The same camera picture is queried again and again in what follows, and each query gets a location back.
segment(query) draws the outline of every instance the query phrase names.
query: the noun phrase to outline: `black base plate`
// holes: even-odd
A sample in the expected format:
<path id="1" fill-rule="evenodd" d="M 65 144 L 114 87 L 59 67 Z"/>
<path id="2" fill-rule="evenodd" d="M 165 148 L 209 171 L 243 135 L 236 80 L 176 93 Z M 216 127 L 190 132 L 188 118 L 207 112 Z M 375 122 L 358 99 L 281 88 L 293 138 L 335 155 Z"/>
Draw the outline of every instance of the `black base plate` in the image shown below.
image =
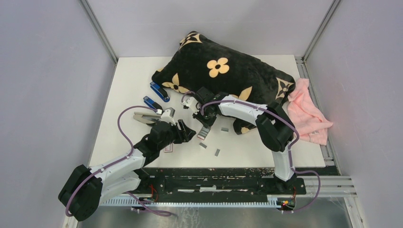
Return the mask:
<path id="1" fill-rule="evenodd" d="M 151 194 L 150 186 L 153 185 L 158 192 L 159 202 L 267 202 L 267 195 L 293 195 L 294 191 L 297 194 L 307 193 L 302 178 L 297 178 L 292 187 L 280 192 L 274 178 L 262 177 L 267 175 L 266 172 L 271 172 L 271 169 L 266 172 L 260 170 L 239 173 L 242 176 L 225 176 L 223 173 L 220 176 L 210 176 L 200 172 L 199 175 L 183 175 L 182 172 L 183 176 L 174 176 L 173 173 L 161 169 L 153 170 L 152 176 L 137 171 L 142 181 L 133 193 Z M 227 191 L 205 191 L 203 188 Z"/>

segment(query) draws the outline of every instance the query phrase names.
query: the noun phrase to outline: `white tabletop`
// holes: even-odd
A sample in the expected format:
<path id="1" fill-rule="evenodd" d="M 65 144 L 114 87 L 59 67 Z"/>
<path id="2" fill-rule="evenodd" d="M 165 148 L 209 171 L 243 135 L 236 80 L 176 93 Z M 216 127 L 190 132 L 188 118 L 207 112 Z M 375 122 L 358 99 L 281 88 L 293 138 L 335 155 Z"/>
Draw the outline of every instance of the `white tabletop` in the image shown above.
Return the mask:
<path id="1" fill-rule="evenodd" d="M 293 55 L 255 56 L 263 62 L 299 78 L 298 68 Z M 144 105 L 143 97 L 149 96 L 163 108 L 172 107 L 176 110 L 175 119 L 183 119 L 185 124 L 198 132 L 202 124 L 192 118 L 190 110 L 180 104 L 181 94 L 166 89 L 171 100 L 163 102 L 149 87 L 151 76 L 156 69 L 164 67 L 171 57 L 125 57 L 119 58 L 112 86 L 106 102 L 104 114 L 90 166 L 104 163 L 130 149 L 129 143 L 117 128 L 117 118 L 127 107 Z M 150 127 L 133 119 L 133 112 L 150 112 L 145 109 L 132 109 L 121 118 L 123 131 L 137 143 L 150 132 Z M 271 151 L 260 140 L 258 131 L 252 130 L 243 135 L 236 135 L 232 128 L 234 119 L 218 117 L 207 138 L 202 141 L 196 136 L 188 143 L 176 144 L 173 152 L 160 153 L 160 157 L 147 167 L 164 168 L 262 168 L 274 167 Z M 222 127 L 230 132 L 221 131 Z M 310 142 L 299 141 L 292 151 L 296 167 L 324 167 L 320 146 Z"/>

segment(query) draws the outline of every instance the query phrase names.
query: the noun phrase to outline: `staple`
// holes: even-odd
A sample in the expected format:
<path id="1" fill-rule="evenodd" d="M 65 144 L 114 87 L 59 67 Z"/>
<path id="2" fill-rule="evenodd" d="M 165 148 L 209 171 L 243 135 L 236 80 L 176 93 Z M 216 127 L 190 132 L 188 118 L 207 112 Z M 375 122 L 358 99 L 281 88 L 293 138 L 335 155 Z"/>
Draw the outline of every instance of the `staple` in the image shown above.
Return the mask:
<path id="1" fill-rule="evenodd" d="M 197 137 L 201 140 L 205 140 L 209 132 L 210 128 L 202 127 L 199 133 L 197 134 Z"/>
<path id="2" fill-rule="evenodd" d="M 207 146 L 204 144 L 204 143 L 199 143 L 199 145 L 201 146 L 201 147 L 203 147 L 204 149 L 206 149 L 207 148 Z"/>

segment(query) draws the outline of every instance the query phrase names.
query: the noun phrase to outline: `pink cloth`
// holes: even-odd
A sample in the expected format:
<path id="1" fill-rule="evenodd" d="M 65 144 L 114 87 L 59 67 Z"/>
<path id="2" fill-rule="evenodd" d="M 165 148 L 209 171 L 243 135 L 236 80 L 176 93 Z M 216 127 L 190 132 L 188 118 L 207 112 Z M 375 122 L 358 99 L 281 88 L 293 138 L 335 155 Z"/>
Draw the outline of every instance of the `pink cloth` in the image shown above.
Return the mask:
<path id="1" fill-rule="evenodd" d="M 288 115 L 295 125 L 300 139 L 326 145 L 327 129 L 333 125 L 317 109 L 309 96 L 309 79 L 300 78 L 295 90 L 288 96 Z"/>

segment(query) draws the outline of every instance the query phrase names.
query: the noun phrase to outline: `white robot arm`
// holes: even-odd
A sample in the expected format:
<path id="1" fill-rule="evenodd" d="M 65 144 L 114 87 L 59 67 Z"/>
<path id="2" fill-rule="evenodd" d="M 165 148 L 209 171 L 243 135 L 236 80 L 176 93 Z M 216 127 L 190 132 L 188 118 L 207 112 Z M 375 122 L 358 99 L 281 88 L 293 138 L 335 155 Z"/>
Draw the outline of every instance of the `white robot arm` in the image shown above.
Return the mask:
<path id="1" fill-rule="evenodd" d="M 164 147 L 192 139 L 196 132 L 182 120 L 176 123 L 174 112 L 172 108 L 166 109 L 161 121 L 129 152 L 98 166 L 80 165 L 73 170 L 58 199 L 78 221 L 87 219 L 108 199 L 137 189 L 141 179 L 134 171 L 158 158 Z"/>
<path id="2" fill-rule="evenodd" d="M 205 88 L 200 89 L 182 102 L 185 108 L 193 112 L 193 117 L 198 119 L 204 127 L 211 127 L 216 115 L 235 117 L 257 126 L 260 138 L 267 148 L 272 151 L 275 164 L 275 177 L 287 183 L 296 178 L 290 167 L 290 157 L 286 150 L 293 139 L 293 131 L 280 121 L 273 124 L 273 117 L 265 113 L 265 110 L 280 116 L 293 126 L 287 114 L 277 103 L 254 104 L 239 100 L 231 95 L 220 93 L 214 95 Z"/>

